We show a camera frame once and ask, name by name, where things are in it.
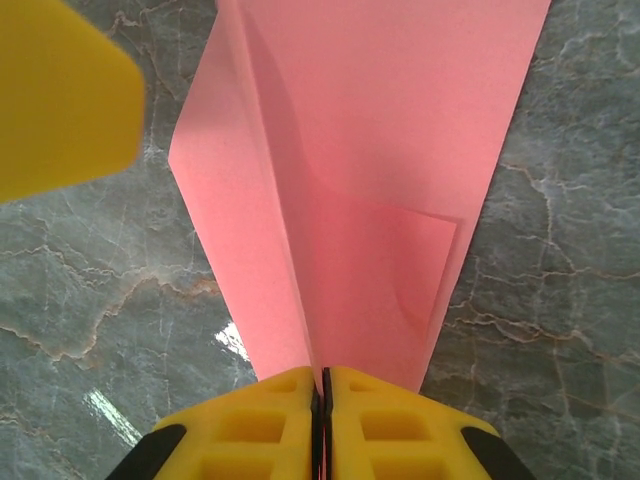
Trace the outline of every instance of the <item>folded paper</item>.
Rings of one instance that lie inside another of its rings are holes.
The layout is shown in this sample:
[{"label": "folded paper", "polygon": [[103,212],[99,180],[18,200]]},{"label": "folded paper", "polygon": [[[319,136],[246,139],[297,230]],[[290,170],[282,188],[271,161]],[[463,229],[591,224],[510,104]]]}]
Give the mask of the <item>folded paper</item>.
[{"label": "folded paper", "polygon": [[258,377],[419,388],[549,0],[220,0],[170,164]]}]

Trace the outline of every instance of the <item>marble floor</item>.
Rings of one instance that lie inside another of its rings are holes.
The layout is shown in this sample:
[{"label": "marble floor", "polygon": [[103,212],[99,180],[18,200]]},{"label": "marble floor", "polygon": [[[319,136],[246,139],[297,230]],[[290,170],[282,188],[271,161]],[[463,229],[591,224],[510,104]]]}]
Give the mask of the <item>marble floor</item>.
[{"label": "marble floor", "polygon": [[[253,382],[167,166],[211,0],[70,0],[147,79],[127,172],[0,206],[0,478],[100,479]],[[539,479],[640,470],[640,2],[556,0],[423,393]]]}]

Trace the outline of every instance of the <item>blurry yellow object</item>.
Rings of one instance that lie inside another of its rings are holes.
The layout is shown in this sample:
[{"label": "blurry yellow object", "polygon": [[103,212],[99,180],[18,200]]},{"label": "blurry yellow object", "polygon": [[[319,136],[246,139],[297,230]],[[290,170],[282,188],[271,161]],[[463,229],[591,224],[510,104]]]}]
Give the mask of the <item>blurry yellow object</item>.
[{"label": "blurry yellow object", "polygon": [[143,134],[134,62],[59,0],[0,0],[0,202],[128,167]]}]

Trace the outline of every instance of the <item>square hole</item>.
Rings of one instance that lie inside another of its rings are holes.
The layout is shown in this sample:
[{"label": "square hole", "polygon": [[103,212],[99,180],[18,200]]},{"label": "square hole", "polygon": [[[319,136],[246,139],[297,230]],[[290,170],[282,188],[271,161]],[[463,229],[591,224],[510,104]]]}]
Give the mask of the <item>square hole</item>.
[{"label": "square hole", "polygon": [[204,463],[202,480],[269,480],[273,462],[263,458],[210,457]]},{"label": "square hole", "polygon": [[221,442],[279,443],[286,416],[280,412],[240,410],[222,419],[215,440]]},{"label": "square hole", "polygon": [[438,458],[373,459],[376,480],[447,480],[446,467]]},{"label": "square hole", "polygon": [[372,411],[360,416],[365,440],[429,440],[422,419],[403,411]]}]

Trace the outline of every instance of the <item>yellow plastic object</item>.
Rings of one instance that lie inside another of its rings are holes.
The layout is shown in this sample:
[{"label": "yellow plastic object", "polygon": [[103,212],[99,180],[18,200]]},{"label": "yellow plastic object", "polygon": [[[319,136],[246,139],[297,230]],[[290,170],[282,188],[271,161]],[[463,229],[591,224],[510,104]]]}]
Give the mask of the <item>yellow plastic object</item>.
[{"label": "yellow plastic object", "polygon": [[59,0],[2,0],[0,20],[0,202],[129,166],[144,117],[133,61]]},{"label": "yellow plastic object", "polygon": [[187,433],[155,480],[308,480],[312,392],[301,367],[163,419]]},{"label": "yellow plastic object", "polygon": [[491,425],[350,368],[331,382],[334,480],[491,480],[460,433]]}]

